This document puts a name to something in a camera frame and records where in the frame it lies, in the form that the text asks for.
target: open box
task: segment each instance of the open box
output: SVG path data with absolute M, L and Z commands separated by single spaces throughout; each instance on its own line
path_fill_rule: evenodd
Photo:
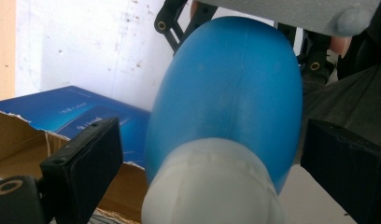
M 62 88 L 0 102 L 0 178 L 41 177 L 40 162 L 88 124 L 114 116 L 120 118 L 125 163 L 98 208 L 122 221 L 140 222 L 148 189 L 142 166 L 149 112 L 80 88 Z

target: bottle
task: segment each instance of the bottle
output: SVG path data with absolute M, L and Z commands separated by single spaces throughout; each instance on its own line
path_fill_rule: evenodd
M 285 223 L 302 82 L 289 41 L 226 17 L 182 44 L 149 120 L 143 223 Z

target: black fabric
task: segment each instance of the black fabric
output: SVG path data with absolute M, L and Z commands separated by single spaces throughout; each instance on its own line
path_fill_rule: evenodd
M 381 48 L 381 4 L 366 32 Z M 295 163 L 302 155 L 309 119 L 337 124 L 381 147 L 381 62 L 303 95 L 303 127 Z

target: white bottle cap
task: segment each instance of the white bottle cap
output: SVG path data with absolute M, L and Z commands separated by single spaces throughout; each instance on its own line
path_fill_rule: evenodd
M 227 139 L 181 145 L 165 159 L 142 208 L 144 224 L 287 223 L 261 160 Z

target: wooden floor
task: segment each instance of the wooden floor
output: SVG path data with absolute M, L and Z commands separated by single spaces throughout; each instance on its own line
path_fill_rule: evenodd
M 0 100 L 15 95 L 16 0 L 0 0 Z

